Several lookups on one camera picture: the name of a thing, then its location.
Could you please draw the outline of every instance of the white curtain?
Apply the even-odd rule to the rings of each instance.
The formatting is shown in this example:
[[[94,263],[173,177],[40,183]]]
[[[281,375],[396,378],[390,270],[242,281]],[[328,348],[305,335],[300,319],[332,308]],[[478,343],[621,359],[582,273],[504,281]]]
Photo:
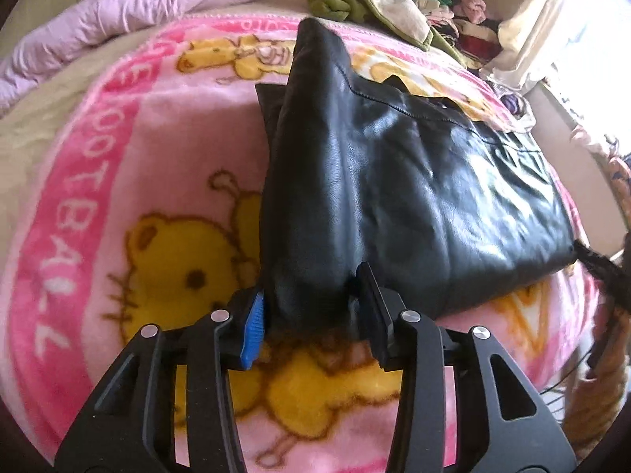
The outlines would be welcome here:
[[[502,53],[482,68],[489,78],[522,93],[544,78],[569,39],[571,0],[524,0],[498,30]]]

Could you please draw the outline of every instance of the black leather garment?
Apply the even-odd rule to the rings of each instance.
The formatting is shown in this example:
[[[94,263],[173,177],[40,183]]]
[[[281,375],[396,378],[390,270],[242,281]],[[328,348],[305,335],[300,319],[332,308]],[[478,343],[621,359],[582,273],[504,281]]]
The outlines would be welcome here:
[[[398,78],[361,78],[315,19],[299,26],[286,88],[257,91],[270,139],[260,237],[273,329],[346,324],[362,261],[437,318],[575,260],[531,135],[493,131]]]

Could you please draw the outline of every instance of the bed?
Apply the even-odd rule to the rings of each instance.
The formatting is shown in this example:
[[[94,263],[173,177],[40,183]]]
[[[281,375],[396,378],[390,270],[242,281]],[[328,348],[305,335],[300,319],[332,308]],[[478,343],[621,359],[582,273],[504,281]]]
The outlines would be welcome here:
[[[222,279],[233,280],[217,282],[210,299],[185,296],[187,311],[173,311],[168,299],[142,288],[153,283],[182,296],[169,284],[182,262],[168,258],[194,260],[200,246],[229,249],[236,241],[256,257],[258,217],[239,213],[260,194],[266,171],[253,87],[263,77],[282,83],[288,65],[241,66],[233,51],[250,41],[282,57],[306,15],[305,0],[258,0],[126,34],[41,84],[0,121],[0,393],[46,458],[143,323],[191,324],[208,300],[247,285],[240,270],[218,259],[211,268],[225,267]],[[450,97],[479,101],[481,114],[470,109],[478,118],[510,125],[493,93],[443,52],[423,53],[369,28],[329,25],[361,58],[362,75],[385,67],[434,88],[450,80],[457,87]],[[190,71],[195,48],[209,56]],[[557,186],[575,234],[586,241],[571,197]],[[151,297],[157,302],[143,303]],[[590,330],[597,301],[591,278],[572,265],[441,324],[486,325],[543,388]],[[305,464],[313,472],[383,470],[400,376],[378,371],[364,344],[335,337],[281,344],[231,381],[249,471],[305,471]],[[308,396],[292,399],[286,385]],[[185,463],[178,389],[175,424]],[[456,437],[449,400],[448,464]]]

